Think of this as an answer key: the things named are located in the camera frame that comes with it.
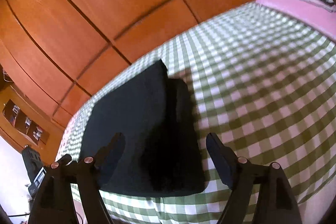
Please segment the black pants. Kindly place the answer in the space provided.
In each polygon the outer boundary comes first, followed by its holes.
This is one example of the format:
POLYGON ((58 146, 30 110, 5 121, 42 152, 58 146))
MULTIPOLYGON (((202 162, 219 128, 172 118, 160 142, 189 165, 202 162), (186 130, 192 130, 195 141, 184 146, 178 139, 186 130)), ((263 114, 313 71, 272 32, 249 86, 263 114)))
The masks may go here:
POLYGON ((105 192, 135 197, 180 197, 205 189, 187 84, 156 61, 93 107, 80 158, 121 134, 99 167, 105 192))

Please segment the wooden shelf unit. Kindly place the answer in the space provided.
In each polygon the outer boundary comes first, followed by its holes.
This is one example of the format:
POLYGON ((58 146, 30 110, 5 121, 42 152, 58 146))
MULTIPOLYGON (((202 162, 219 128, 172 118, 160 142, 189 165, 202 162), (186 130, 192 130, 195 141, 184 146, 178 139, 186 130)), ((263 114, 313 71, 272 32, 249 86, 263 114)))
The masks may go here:
POLYGON ((1 69, 1 137, 16 151, 31 147, 45 164, 51 164, 59 150, 64 128, 31 104, 1 69))

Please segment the green checkered bed sheet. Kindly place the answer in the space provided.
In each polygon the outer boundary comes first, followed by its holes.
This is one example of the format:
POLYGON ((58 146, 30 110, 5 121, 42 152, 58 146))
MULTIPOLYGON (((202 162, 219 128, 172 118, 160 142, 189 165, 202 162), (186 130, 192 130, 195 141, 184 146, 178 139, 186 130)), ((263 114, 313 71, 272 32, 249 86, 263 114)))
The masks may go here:
POLYGON ((335 43, 301 21, 250 2, 176 36, 107 83, 70 120, 58 156, 77 159, 94 104, 156 60, 191 90, 207 188, 177 198, 103 193, 113 219, 215 223, 230 192, 206 151, 216 133, 252 163, 278 162, 303 223, 319 223, 335 198, 335 43))

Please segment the orange wooden wardrobe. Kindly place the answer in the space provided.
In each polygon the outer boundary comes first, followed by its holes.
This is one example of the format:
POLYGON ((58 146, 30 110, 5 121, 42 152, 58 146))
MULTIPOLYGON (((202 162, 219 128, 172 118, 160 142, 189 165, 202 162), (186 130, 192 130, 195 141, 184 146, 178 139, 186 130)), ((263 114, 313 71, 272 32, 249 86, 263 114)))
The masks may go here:
POLYGON ((66 126, 88 98, 152 49, 253 0, 1 0, 1 65, 66 126))

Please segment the pink pillow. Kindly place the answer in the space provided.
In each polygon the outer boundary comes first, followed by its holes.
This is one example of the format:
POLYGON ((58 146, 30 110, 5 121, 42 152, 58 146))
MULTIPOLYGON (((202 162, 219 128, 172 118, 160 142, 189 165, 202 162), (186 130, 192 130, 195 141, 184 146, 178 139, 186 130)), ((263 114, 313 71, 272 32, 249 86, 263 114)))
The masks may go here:
POLYGON ((256 0, 256 3, 290 15, 335 41, 335 11, 318 0, 256 0))

